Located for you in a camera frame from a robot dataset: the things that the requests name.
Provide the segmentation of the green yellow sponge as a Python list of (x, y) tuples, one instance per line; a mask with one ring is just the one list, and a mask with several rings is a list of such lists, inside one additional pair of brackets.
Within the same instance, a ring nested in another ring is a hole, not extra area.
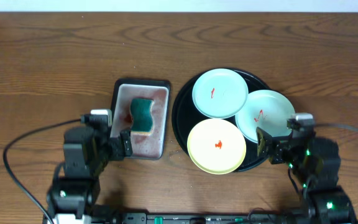
[(150, 134), (154, 123), (151, 115), (154, 101), (144, 98), (134, 98), (130, 105), (132, 116), (131, 131), (141, 134)]

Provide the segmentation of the light green plate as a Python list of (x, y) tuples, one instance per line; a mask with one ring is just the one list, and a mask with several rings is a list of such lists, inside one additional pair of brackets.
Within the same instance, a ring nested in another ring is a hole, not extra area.
[(257, 142), (257, 128), (272, 137), (287, 136), (287, 119), (295, 114), (292, 103), (282, 94), (272, 90), (249, 93), (244, 107), (235, 115), (236, 126), (243, 136)]

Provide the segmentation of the yellow plate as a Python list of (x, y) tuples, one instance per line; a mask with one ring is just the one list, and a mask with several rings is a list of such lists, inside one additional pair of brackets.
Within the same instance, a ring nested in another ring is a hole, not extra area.
[(188, 135), (186, 145), (193, 163), (214, 175), (236, 170), (247, 152), (240, 130), (224, 119), (206, 119), (196, 124)]

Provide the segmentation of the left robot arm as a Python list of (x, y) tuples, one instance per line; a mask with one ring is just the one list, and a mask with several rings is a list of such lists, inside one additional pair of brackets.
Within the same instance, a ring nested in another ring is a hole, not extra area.
[(131, 131), (122, 130), (112, 138), (108, 128), (80, 126), (64, 134), (65, 160), (55, 169), (47, 192), (45, 223), (122, 223), (116, 208), (97, 205), (99, 176), (111, 161), (132, 155)]

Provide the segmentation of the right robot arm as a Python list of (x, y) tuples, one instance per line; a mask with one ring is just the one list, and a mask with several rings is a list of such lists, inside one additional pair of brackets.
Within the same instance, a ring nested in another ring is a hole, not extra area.
[(275, 217), (275, 223), (356, 223), (350, 198), (337, 183), (341, 159), (334, 141), (316, 136), (314, 128), (298, 128), (273, 137), (256, 129), (257, 153), (271, 164), (286, 164), (302, 185), (301, 207)]

